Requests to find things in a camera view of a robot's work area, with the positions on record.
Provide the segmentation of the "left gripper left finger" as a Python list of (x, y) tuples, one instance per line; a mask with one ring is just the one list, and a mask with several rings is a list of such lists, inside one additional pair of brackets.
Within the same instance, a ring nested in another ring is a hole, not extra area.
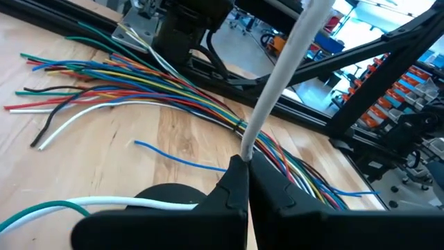
[(248, 166), (240, 156), (198, 205), (186, 211), (105, 210), (71, 232), (73, 250), (246, 250)]

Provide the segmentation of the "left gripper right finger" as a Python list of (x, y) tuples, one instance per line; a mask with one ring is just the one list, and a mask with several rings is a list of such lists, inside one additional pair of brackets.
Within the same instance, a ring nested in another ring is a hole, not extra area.
[(335, 210), (256, 152), (249, 202), (259, 250), (444, 250), (439, 210)]

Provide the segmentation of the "rack with orange bins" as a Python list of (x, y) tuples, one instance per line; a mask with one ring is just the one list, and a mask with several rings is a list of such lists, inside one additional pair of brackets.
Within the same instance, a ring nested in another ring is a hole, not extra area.
[(422, 62), (415, 62), (357, 120), (368, 131), (389, 131), (402, 115), (412, 115), (444, 89), (444, 72)]

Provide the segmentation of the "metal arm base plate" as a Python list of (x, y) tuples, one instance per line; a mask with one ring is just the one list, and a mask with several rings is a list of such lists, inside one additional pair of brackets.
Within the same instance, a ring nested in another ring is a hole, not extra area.
[(161, 24), (160, 15), (143, 16), (135, 7), (132, 7), (119, 22), (112, 33), (112, 39), (119, 44), (142, 53), (148, 53), (146, 45), (151, 45), (153, 38)]

